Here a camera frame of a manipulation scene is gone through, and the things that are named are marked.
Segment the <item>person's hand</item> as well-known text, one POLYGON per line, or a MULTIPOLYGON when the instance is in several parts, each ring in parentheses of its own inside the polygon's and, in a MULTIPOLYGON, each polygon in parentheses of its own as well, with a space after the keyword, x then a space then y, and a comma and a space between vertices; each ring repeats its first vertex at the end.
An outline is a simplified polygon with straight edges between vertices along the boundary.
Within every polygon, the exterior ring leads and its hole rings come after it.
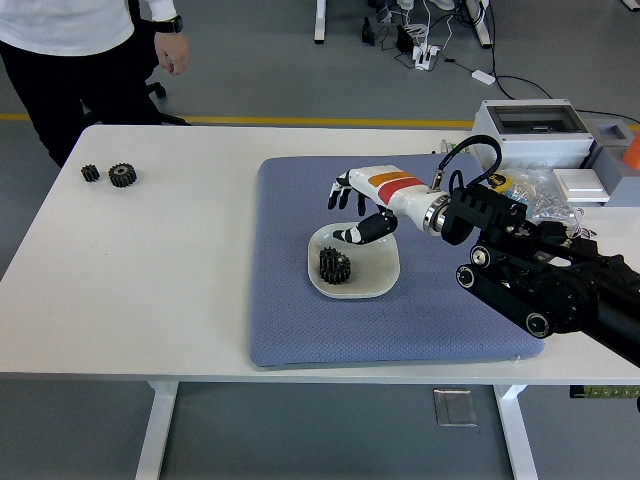
POLYGON ((184 73, 190 63, 190 47, 182 33, 156 33, 154 47, 159 65, 169 74, 184 73))

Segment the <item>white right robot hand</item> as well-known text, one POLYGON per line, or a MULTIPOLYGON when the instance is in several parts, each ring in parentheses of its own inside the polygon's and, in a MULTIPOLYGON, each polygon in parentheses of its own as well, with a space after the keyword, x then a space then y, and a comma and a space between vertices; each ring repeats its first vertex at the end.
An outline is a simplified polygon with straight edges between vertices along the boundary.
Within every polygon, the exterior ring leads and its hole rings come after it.
POLYGON ((400 216, 408 216, 424 229, 429 208, 442 195, 420 179, 393 165, 353 168, 338 176, 331 189, 328 208, 344 209, 351 191, 357 193, 358 214, 366 212, 366 199, 379 209, 354 227, 336 230, 333 237, 346 243, 364 245, 391 234, 400 216))

